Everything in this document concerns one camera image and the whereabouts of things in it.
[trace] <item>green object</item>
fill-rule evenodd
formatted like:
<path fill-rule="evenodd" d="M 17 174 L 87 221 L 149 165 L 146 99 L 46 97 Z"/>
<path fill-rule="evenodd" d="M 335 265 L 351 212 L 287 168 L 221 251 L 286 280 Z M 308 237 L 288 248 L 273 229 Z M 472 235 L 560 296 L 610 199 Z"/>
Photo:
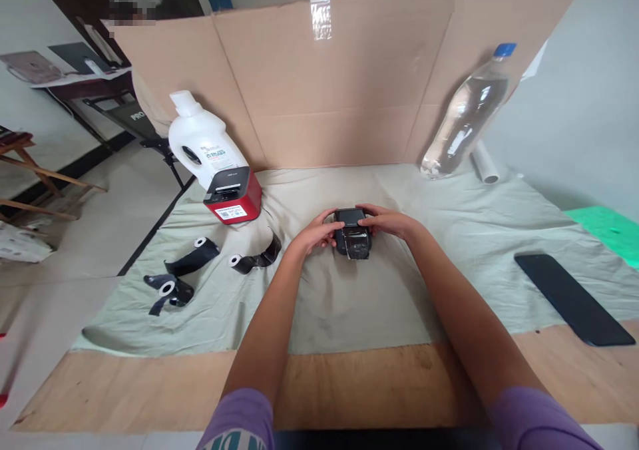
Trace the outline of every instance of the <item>green object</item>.
<path fill-rule="evenodd" d="M 568 210 L 566 214 L 639 270 L 639 225 L 605 207 Z"/>

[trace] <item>wooden stool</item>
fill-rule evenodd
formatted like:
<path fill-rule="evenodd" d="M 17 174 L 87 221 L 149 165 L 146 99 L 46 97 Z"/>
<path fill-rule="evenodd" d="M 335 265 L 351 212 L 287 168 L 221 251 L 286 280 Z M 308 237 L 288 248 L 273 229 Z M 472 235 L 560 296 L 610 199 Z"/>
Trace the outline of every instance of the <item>wooden stool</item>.
<path fill-rule="evenodd" d="M 71 177 L 67 177 L 65 175 L 59 174 L 58 172 L 53 172 L 52 170 L 47 170 L 41 167 L 38 167 L 38 164 L 31 158 L 29 153 L 25 150 L 25 147 L 32 147 L 35 144 L 31 140 L 33 138 L 32 134 L 28 132 L 13 132 L 3 126 L 0 126 L 0 160 L 3 162 L 7 162 L 8 164 L 13 164 L 18 167 L 26 168 L 35 172 L 38 178 L 42 181 L 42 183 L 47 186 L 49 192 L 56 197 L 62 197 L 62 192 L 51 182 L 49 177 L 58 178 L 60 180 L 65 180 L 70 184 L 74 184 L 80 187 L 83 187 L 83 191 L 77 196 L 75 200 L 79 200 L 85 194 L 91 191 L 91 189 L 95 189 L 98 192 L 106 192 L 107 190 L 102 187 L 98 187 L 93 184 L 89 184 L 87 182 L 82 182 L 81 180 L 77 180 Z M 18 156 L 22 159 L 16 160 L 11 157 L 6 157 L 4 154 L 14 150 Z M 65 220 L 77 220 L 78 217 L 64 214 L 62 212 L 55 212 L 53 210 L 49 210 L 43 207 L 33 206 L 30 204 L 23 204 L 21 202 L 14 202 L 13 200 L 8 199 L 0 199 L 0 205 L 6 205 L 9 207 L 16 207 L 23 210 L 30 210 L 32 212 L 39 212 L 41 214 L 53 215 Z M 0 214 L 0 220 L 6 221 L 6 217 Z"/>

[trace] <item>blue bottle cap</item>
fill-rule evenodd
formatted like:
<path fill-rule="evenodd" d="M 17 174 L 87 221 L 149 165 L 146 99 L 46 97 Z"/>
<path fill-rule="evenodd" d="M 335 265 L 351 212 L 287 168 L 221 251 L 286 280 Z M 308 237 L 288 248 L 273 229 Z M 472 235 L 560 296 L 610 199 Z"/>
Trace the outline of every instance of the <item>blue bottle cap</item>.
<path fill-rule="evenodd" d="M 508 57 L 513 55 L 513 51 L 517 47 L 517 43 L 503 43 L 497 46 L 495 49 L 495 57 Z"/>

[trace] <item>white detergent bottle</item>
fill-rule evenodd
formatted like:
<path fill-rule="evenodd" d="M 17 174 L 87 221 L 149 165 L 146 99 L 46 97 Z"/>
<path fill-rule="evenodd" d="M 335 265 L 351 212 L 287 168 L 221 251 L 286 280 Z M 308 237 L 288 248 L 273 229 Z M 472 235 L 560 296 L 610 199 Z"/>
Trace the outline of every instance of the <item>white detergent bottle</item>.
<path fill-rule="evenodd" d="M 170 95 L 179 116 L 168 129 L 168 143 L 175 157 L 198 178 L 205 190 L 216 172 L 247 166 L 246 159 L 226 134 L 226 124 L 205 111 L 189 91 Z"/>

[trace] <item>tile floor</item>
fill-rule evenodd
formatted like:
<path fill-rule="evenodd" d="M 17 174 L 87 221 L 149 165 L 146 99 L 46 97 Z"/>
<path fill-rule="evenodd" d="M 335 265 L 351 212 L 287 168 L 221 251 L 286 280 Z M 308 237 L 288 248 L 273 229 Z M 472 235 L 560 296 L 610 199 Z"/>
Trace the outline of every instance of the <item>tile floor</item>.
<path fill-rule="evenodd" d="M 185 169 L 180 168 L 188 178 Z M 0 266 L 0 385 L 10 385 L 0 410 L 0 448 L 120 450 L 193 449 L 200 432 L 150 435 L 43 434 L 10 432 L 22 408 L 103 305 L 120 280 L 119 270 L 179 191 L 155 152 L 132 143 L 103 162 L 85 180 L 108 187 L 91 194 L 82 218 L 46 229 L 58 251 L 37 265 Z M 607 449 L 639 449 L 633 425 L 587 425 Z"/>

